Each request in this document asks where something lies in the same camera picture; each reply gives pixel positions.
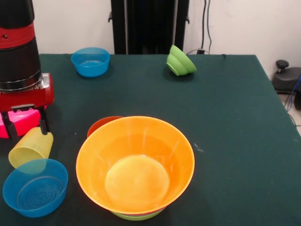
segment orange bowl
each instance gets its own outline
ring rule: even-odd
[[[104,124],[107,124],[108,122],[111,122],[115,119],[120,119],[120,118],[122,118],[122,116],[109,116],[109,117],[98,120],[88,130],[87,137],[90,136],[95,130],[97,130],[99,127],[103,126]]]
[[[175,201],[189,185],[194,154],[171,124],[124,117],[98,128],[82,145],[76,175],[84,193],[119,214],[150,214]]]

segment plastic bowl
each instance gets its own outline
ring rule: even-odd
[[[166,64],[177,76],[186,75],[197,71],[197,68],[188,58],[188,56],[186,56],[186,54],[175,45],[172,45],[170,48]]]
[[[66,196],[68,173],[58,161],[38,159],[15,169],[3,186],[3,198],[20,214],[38,218],[57,209]]]
[[[194,154],[187,138],[165,121],[131,116],[92,133],[76,174],[84,193],[114,213],[139,217],[162,210],[189,185]]]
[[[103,126],[104,124],[120,118],[122,118],[122,116],[109,116],[98,120],[90,127],[87,137],[89,137],[95,130],[97,130],[99,127]]]
[[[71,56],[71,61],[80,75],[96,77],[108,70],[110,54],[103,48],[83,48]]]
[[[38,126],[40,113],[38,110],[28,110],[25,112],[8,112],[9,119],[14,123],[18,136],[23,136],[31,128]],[[8,138],[2,117],[0,116],[0,138]]]

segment bowl rim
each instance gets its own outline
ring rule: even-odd
[[[104,61],[104,62],[101,62],[99,65],[95,65],[95,66],[83,66],[83,65],[80,65],[80,64],[77,64],[74,62],[74,57],[76,54],[78,54],[78,52],[84,50],[84,49],[101,49],[103,51],[105,51],[106,55],[108,56],[108,58]],[[90,67],[90,68],[93,68],[93,67],[99,67],[100,65],[103,65],[103,64],[106,64],[108,63],[108,61],[110,60],[110,53],[106,50],[106,49],[103,49],[103,48],[99,48],[99,47],[86,47],[86,48],[81,48],[81,49],[78,49],[76,50],[72,55],[71,55],[71,61],[72,63],[75,65],[75,66],[81,66],[81,67]]]
[[[106,207],[105,205],[99,203],[97,200],[95,200],[94,198],[92,198],[90,196],[90,194],[84,189],[84,186],[82,185],[81,181],[79,180],[79,177],[78,177],[78,159],[80,158],[80,155],[81,155],[81,150],[82,150],[82,147],[85,145],[85,143],[89,140],[89,139],[92,139],[94,136],[95,136],[95,132],[98,131],[98,130],[101,130],[101,129],[104,129],[105,127],[107,127],[108,125],[110,125],[111,123],[117,123],[118,121],[121,121],[121,120],[128,120],[128,119],[131,119],[131,118],[140,118],[140,119],[143,119],[143,118],[147,118],[147,119],[151,119],[151,120],[155,120],[155,121],[160,121],[168,126],[171,126],[172,128],[174,128],[175,130],[177,130],[180,135],[184,138],[185,142],[188,144],[188,147],[189,147],[189,151],[191,152],[191,156],[192,156],[192,171],[191,171],[191,174],[189,176],[189,179],[188,179],[188,182],[187,184],[184,186],[184,188],[177,194],[174,196],[174,198],[172,198],[171,200],[169,200],[168,202],[164,203],[163,205],[160,205],[156,208],[153,208],[151,210],[147,210],[147,211],[140,211],[140,212],[127,212],[127,211],[120,211],[120,210],[115,210],[115,209],[112,209],[112,208],[109,208],[109,207]],[[176,199],[178,199],[183,193],[184,191],[187,189],[187,187],[189,186],[189,184],[191,183],[191,180],[192,180],[192,177],[193,177],[193,173],[194,173],[194,169],[195,169],[195,157],[194,157],[194,152],[193,152],[193,148],[189,142],[189,140],[185,137],[185,135],[178,129],[176,128],[175,126],[173,126],[172,124],[164,121],[164,120],[161,120],[161,119],[157,119],[157,118],[153,118],[153,117],[149,117],[149,116],[127,116],[127,117],[123,117],[123,118],[120,118],[120,119],[116,119],[116,120],[113,120],[111,122],[108,122],[106,123],[105,125],[103,125],[102,127],[98,128],[94,133],[92,133],[86,140],[85,142],[83,143],[83,145],[80,147],[80,150],[79,150],[79,153],[78,153],[78,156],[76,158],[76,178],[78,180],[78,183],[79,183],[79,186],[81,187],[81,189],[83,190],[83,192],[86,194],[86,196],[92,200],[94,203],[96,203],[97,205],[103,207],[104,209],[106,210],[109,210],[111,212],[115,212],[115,213],[119,213],[119,214],[128,214],[128,215],[140,215],[140,214],[147,214],[147,213],[152,213],[152,212],[155,212],[155,211],[158,211],[160,209],[163,209],[165,208],[166,206],[170,205],[171,203],[173,203]]]
[[[33,210],[23,210],[23,209],[16,208],[16,207],[10,205],[10,204],[7,202],[6,198],[4,197],[4,192],[3,192],[3,191],[4,191],[4,188],[6,187],[5,184],[6,184],[7,179],[8,179],[8,178],[9,178],[16,170],[18,170],[18,168],[20,168],[20,167],[22,167],[22,166],[24,166],[24,165],[26,165],[26,164],[30,164],[30,163],[32,163],[33,161],[49,161],[49,162],[53,162],[53,163],[55,163],[55,164],[60,165],[60,167],[64,170],[64,173],[65,173],[66,176],[67,176],[67,180],[66,180],[66,184],[64,185],[64,188],[63,188],[63,190],[61,191],[60,195],[57,196],[57,198],[55,198],[52,202],[49,202],[49,203],[47,203],[45,206],[42,206],[42,207],[39,207],[39,208],[36,208],[36,209],[33,209]],[[11,207],[12,209],[14,209],[14,210],[16,210],[16,211],[18,211],[18,212],[22,212],[22,213],[31,213],[31,212],[34,212],[34,211],[42,210],[42,209],[44,209],[44,208],[50,206],[51,204],[53,204],[59,197],[62,196],[62,194],[63,194],[63,193],[66,191],[66,189],[67,189],[68,180],[69,180],[68,171],[67,171],[66,167],[65,167],[63,164],[61,164],[59,161],[57,161],[57,160],[54,160],[54,159],[35,159],[35,160],[32,160],[32,161],[29,161],[29,162],[27,162],[27,163],[22,164],[22,165],[19,166],[18,168],[14,169],[14,170],[8,175],[8,177],[6,178],[6,180],[5,180],[4,184],[3,184],[3,188],[2,188],[2,196],[3,196],[3,199],[4,199],[5,203],[6,203],[9,207]]]

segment white wall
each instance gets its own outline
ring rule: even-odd
[[[102,47],[114,53],[110,0],[33,0],[40,53]]]
[[[275,61],[301,66],[300,0],[211,0],[213,54],[256,54],[271,76]],[[114,53],[111,0],[33,0],[40,53],[97,46]],[[204,0],[190,0],[184,51],[201,45]]]
[[[186,52],[201,46],[203,6],[204,0],[190,0]],[[211,53],[256,54],[269,77],[277,59],[301,66],[300,9],[300,0],[211,0]]]

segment dark green tablecloth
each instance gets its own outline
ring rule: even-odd
[[[102,77],[77,75],[70,55],[41,55],[53,75],[50,158],[69,172],[65,201],[37,219],[0,196],[3,226],[294,226],[301,224],[301,139],[255,56],[191,56],[198,71],[174,77],[166,56],[111,56]],[[166,120],[191,142],[195,173],[185,193],[155,218],[122,220],[89,200],[75,162],[89,126],[110,115]],[[0,187],[13,170],[13,142],[0,139]]]

